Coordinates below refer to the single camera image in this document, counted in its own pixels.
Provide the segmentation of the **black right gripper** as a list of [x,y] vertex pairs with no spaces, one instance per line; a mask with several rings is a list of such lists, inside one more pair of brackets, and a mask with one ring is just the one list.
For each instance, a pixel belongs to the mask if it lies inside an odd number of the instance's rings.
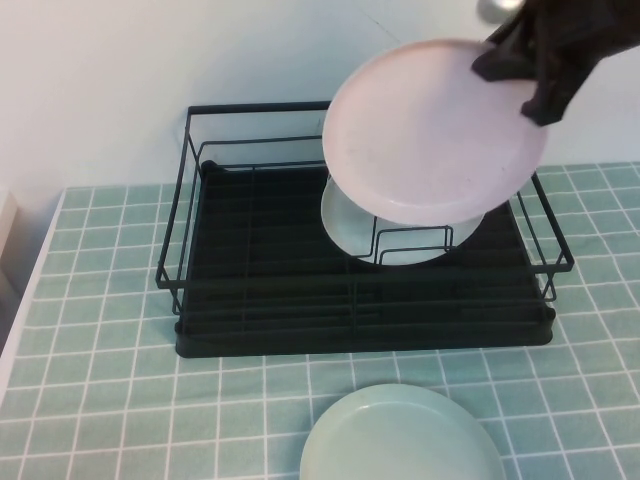
[[563,119],[598,63],[639,45],[637,1],[526,1],[487,39],[471,69],[487,82],[531,80],[521,114],[536,125]]

